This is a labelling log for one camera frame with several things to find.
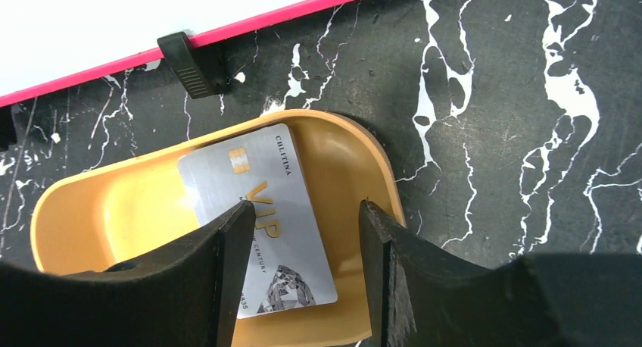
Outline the silver VIP card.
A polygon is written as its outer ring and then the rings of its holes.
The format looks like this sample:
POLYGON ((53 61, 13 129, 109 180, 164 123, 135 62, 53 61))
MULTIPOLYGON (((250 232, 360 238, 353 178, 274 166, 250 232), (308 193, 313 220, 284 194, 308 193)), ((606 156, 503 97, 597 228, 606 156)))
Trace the silver VIP card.
POLYGON ((338 293, 284 123, 199 148, 177 167, 199 224, 240 201, 256 221, 237 317, 331 304, 338 293))

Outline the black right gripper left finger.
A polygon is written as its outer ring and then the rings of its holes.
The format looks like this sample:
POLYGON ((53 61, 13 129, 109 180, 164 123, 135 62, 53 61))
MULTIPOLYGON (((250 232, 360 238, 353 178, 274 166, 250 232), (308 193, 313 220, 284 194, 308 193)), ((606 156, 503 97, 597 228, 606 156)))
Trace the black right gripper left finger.
POLYGON ((102 272, 1 265, 3 346, 229 346, 254 235, 242 201, 102 272))

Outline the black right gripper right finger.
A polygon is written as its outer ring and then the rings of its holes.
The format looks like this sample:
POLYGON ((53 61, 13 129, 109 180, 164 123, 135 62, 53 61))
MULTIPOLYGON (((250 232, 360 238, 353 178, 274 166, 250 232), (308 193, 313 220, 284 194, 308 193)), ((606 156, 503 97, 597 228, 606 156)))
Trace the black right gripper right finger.
POLYGON ((530 253, 495 269, 452 255, 376 203, 359 212, 377 346, 639 346, 641 257, 530 253))

